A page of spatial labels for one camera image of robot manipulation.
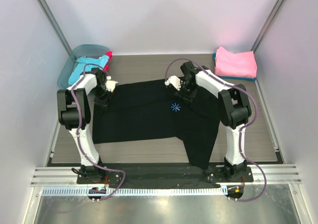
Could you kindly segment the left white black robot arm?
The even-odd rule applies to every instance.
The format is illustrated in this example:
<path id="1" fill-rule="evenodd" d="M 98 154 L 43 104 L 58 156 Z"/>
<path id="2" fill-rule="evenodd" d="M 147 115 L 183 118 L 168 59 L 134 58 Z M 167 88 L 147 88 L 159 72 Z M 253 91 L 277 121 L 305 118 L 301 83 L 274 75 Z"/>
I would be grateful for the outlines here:
<path id="1" fill-rule="evenodd" d="M 88 95 L 94 95 L 94 104 L 103 111 L 107 110 L 108 100 L 116 87 L 99 68 L 83 71 L 79 79 L 66 89 L 57 92 L 58 120 L 74 138 L 80 154 L 80 168 L 72 168 L 78 176 L 79 184 L 100 184 L 106 178 L 106 171 L 102 168 L 102 161 L 97 152 L 89 124 L 91 111 Z"/>

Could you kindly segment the black t shirt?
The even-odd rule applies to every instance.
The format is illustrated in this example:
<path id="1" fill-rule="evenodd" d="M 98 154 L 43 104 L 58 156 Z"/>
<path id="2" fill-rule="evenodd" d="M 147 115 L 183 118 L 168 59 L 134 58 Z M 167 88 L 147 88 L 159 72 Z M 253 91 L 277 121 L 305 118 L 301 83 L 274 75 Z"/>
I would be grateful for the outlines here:
<path id="1" fill-rule="evenodd" d="M 93 142 L 177 137 L 183 141 L 189 163 L 208 168 L 220 123 L 218 100 L 202 87 L 190 103 L 175 92 L 162 79 L 117 86 L 107 109 L 94 107 Z"/>

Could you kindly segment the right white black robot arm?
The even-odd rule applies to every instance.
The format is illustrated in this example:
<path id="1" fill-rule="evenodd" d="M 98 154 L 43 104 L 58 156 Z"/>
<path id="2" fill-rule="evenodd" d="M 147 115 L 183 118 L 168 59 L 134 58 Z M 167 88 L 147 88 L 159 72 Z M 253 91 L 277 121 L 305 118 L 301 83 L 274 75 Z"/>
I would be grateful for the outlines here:
<path id="1" fill-rule="evenodd" d="M 165 85 L 174 87 L 177 95 L 188 102 L 194 99 L 198 87 L 217 98 L 220 121 L 226 127 L 227 135 L 223 175 L 229 182 L 236 182 L 247 171 L 245 130 L 252 110 L 246 89 L 221 79 L 206 67 L 194 66 L 192 61 L 183 63 L 180 69 L 184 78 L 166 77 Z"/>

